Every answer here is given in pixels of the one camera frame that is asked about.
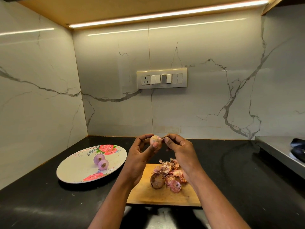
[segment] forearm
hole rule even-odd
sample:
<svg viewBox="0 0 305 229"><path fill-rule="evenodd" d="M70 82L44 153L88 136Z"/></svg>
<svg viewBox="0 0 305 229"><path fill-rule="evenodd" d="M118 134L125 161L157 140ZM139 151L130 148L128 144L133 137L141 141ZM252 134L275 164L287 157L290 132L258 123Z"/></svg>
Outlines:
<svg viewBox="0 0 305 229"><path fill-rule="evenodd" d="M250 228L203 169L189 177L212 229Z"/></svg>
<svg viewBox="0 0 305 229"><path fill-rule="evenodd" d="M130 184L119 176L88 229L119 228L131 190Z"/></svg>

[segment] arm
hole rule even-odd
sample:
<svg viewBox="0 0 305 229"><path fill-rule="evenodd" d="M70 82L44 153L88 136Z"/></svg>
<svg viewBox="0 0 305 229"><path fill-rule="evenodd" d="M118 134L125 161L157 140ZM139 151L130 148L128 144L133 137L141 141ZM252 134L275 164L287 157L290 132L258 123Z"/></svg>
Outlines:
<svg viewBox="0 0 305 229"><path fill-rule="evenodd" d="M120 227L131 190L139 183L148 160L158 152L158 142L154 142L141 152L144 146L149 144L151 136L153 134L146 134L135 139L120 175L88 229L118 229Z"/></svg>
<svg viewBox="0 0 305 229"><path fill-rule="evenodd" d="M212 229L250 229L226 197L202 169L193 144L177 134L164 141L175 152L186 180L195 190Z"/></svg>

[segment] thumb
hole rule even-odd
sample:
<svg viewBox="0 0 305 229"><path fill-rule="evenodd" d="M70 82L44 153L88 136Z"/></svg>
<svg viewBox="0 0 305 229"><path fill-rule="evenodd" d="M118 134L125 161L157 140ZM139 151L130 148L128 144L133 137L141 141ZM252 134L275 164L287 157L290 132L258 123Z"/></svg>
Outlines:
<svg viewBox="0 0 305 229"><path fill-rule="evenodd" d="M155 154L157 147L158 142L154 142L142 153L146 161L148 161Z"/></svg>
<svg viewBox="0 0 305 229"><path fill-rule="evenodd" d="M165 137L164 141L165 141L166 145L173 151L175 151L179 148L179 145L177 145L175 142L173 142L169 137Z"/></svg>

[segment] white plate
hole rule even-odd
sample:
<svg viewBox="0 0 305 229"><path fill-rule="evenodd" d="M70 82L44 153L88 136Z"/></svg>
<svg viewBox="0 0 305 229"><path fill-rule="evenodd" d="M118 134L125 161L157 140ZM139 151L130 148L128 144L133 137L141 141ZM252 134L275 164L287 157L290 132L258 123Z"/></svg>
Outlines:
<svg viewBox="0 0 305 229"><path fill-rule="evenodd" d="M98 169L93 158L104 154L109 166L106 170ZM67 183L91 182L113 173L126 160L127 152L117 145L98 145L76 152L63 160L56 170L57 177Z"/></svg>

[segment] white marble wall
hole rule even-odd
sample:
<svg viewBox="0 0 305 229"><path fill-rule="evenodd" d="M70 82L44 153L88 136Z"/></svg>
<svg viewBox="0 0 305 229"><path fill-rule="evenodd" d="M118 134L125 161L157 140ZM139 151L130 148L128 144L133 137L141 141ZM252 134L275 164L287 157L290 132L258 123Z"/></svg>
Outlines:
<svg viewBox="0 0 305 229"><path fill-rule="evenodd" d="M0 19L1 189L87 129L71 33L18 3L0 0Z"/></svg>
<svg viewBox="0 0 305 229"><path fill-rule="evenodd" d="M76 31L88 134L305 135L304 26L296 5ZM185 67L187 88L137 90L136 71Z"/></svg>

